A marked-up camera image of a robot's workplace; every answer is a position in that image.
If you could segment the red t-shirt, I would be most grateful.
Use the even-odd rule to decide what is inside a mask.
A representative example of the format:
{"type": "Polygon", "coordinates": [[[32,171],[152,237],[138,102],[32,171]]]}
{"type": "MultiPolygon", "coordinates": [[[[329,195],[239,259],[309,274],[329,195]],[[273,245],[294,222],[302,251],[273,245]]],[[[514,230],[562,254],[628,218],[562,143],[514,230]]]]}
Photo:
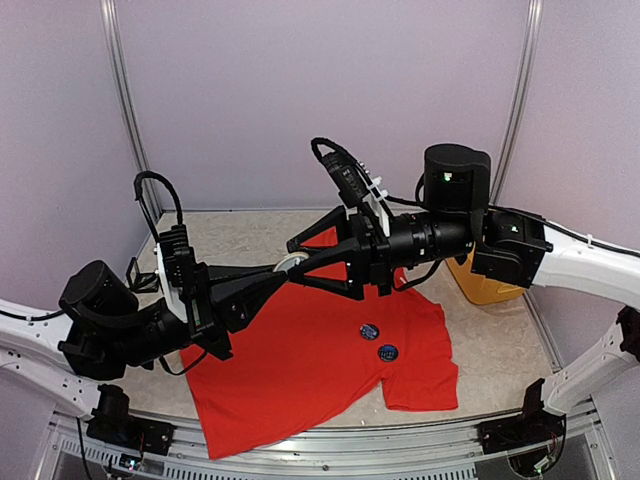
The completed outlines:
{"type": "Polygon", "coordinates": [[[395,281],[392,294],[379,296],[370,286],[361,301],[289,283],[233,336],[231,359],[184,349],[209,457],[309,430],[375,388],[391,410],[456,409],[459,370],[444,312],[407,287],[404,270],[396,271],[395,281]],[[379,337],[363,339],[363,324],[376,325],[379,337]],[[399,349],[396,361],[379,359],[384,344],[399,349]]]}

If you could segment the yellow plastic basket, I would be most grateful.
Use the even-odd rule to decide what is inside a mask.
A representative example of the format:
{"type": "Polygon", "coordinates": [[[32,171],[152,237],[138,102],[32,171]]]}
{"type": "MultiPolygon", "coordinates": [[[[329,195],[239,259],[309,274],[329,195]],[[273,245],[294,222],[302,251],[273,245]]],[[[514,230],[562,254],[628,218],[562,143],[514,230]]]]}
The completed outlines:
{"type": "Polygon", "coordinates": [[[472,251],[463,264],[455,258],[446,260],[446,265],[466,299],[474,305],[489,305],[521,297],[525,289],[488,279],[471,271],[474,258],[472,251]]]}

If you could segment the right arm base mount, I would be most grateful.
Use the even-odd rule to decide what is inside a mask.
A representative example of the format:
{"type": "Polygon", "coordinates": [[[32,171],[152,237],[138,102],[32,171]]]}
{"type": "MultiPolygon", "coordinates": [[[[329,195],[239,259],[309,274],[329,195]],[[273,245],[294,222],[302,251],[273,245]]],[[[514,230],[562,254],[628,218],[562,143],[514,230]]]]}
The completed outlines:
{"type": "Polygon", "coordinates": [[[558,439],[565,432],[565,417],[521,419],[518,415],[482,422],[477,433],[484,454],[514,450],[558,439]]]}

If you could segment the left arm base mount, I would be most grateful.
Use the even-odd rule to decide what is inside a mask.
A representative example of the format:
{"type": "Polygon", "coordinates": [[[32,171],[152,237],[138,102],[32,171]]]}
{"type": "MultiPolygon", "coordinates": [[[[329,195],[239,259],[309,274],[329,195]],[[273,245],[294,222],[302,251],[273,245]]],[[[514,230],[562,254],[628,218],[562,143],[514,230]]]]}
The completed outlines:
{"type": "Polygon", "coordinates": [[[92,419],[88,422],[87,435],[119,447],[167,456],[175,429],[171,423],[140,417],[132,417],[124,426],[92,419]]]}

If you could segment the yellow sunflower brooch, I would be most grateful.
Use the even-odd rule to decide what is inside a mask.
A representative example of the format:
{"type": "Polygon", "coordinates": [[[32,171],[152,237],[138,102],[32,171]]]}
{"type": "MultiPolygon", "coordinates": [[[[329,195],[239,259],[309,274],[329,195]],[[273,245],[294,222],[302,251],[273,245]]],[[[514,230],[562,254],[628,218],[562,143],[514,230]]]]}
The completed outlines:
{"type": "Polygon", "coordinates": [[[305,252],[293,252],[285,255],[276,265],[273,267],[274,272],[288,272],[291,268],[298,266],[300,263],[306,261],[309,255],[305,252]]]}

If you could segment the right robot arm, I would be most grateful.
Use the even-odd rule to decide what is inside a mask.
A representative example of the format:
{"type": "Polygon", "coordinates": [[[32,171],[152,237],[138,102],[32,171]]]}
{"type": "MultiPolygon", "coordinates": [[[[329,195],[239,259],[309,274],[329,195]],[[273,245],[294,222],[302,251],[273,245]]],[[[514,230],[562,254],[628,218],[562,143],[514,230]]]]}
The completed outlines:
{"type": "Polygon", "coordinates": [[[458,144],[424,153],[412,211],[392,213],[392,199],[363,163],[326,139],[311,143],[314,157],[337,186],[341,205],[287,248],[299,256],[290,281],[354,300],[366,285],[381,294],[395,287],[400,268],[452,258],[473,273],[509,285],[559,287],[618,302],[621,311],[604,337],[558,373],[525,394],[511,433],[535,442],[579,401],[639,363],[639,254],[568,230],[529,212],[489,201],[488,154],[458,144]]]}

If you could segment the black case with teal brooch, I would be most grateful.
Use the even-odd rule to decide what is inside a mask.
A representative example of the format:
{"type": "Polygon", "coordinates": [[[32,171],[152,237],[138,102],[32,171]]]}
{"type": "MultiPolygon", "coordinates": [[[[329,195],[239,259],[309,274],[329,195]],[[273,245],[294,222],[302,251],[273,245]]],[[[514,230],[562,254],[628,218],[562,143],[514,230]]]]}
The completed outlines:
{"type": "Polygon", "coordinates": [[[142,272],[136,257],[132,257],[129,261],[126,280],[129,290],[134,294],[150,294],[159,290],[158,274],[142,272]]]}

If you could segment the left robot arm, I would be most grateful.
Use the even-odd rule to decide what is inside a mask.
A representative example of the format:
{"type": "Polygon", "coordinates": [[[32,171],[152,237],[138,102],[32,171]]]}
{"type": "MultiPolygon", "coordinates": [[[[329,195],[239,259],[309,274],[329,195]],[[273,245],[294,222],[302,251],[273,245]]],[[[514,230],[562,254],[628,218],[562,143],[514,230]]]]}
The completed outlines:
{"type": "Polygon", "coordinates": [[[88,420],[108,407],[99,424],[127,445],[140,424],[115,381],[130,367],[150,370],[156,360],[192,345],[229,359],[231,334],[245,329],[286,280],[271,265],[160,262],[143,283],[161,296],[142,307],[134,288],[96,260],[68,280],[55,313],[34,315],[2,303],[1,366],[74,417],[88,420]]]}

